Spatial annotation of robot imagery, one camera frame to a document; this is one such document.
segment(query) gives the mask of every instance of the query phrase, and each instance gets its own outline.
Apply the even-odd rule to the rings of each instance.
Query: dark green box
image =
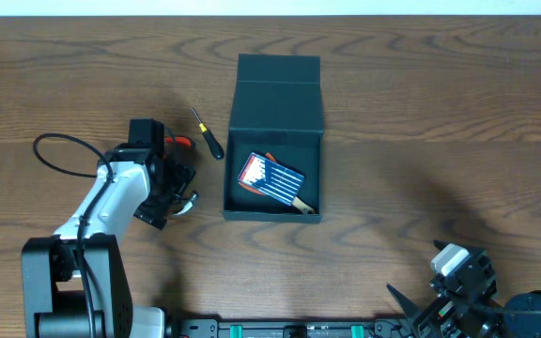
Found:
[[[319,223],[323,130],[319,57],[240,54],[226,146],[224,218]],[[318,214],[303,215],[295,207],[243,189],[238,176],[252,152],[269,152],[304,175],[298,196]]]

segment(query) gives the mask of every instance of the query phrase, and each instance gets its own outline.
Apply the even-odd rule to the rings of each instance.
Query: green strip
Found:
[[[243,328],[241,325],[231,325],[231,328],[229,328],[229,338],[243,338]]]
[[[364,338],[364,328],[362,325],[352,325],[352,338]]]

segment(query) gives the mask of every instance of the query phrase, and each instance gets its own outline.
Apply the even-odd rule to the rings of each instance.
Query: wooden table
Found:
[[[237,57],[321,56],[321,224],[226,223],[222,144]],[[420,305],[434,238],[485,247],[501,298],[541,289],[541,17],[0,19],[0,337],[24,335],[20,252],[92,181],[33,156],[69,133],[101,150],[151,116],[200,143],[195,211],[121,244],[136,303],[244,317],[399,313]],[[74,170],[96,158],[46,143]]]

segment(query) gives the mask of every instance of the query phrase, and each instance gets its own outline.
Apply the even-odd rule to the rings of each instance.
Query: black and yellow screwdriver handle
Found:
[[[202,122],[202,119],[199,118],[199,115],[195,111],[194,108],[192,108],[192,112],[197,118],[197,121],[199,122],[199,129],[202,130],[202,135],[204,136],[204,140],[206,140],[206,143],[208,144],[208,148],[210,148],[210,153],[216,160],[222,160],[224,158],[224,150],[223,147],[216,141],[216,138],[214,137],[214,134],[211,130],[209,130],[206,125],[204,125],[204,122]]]

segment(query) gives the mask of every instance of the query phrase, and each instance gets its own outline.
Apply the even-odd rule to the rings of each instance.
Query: white wall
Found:
[[[541,14],[541,0],[0,0],[0,16]]]

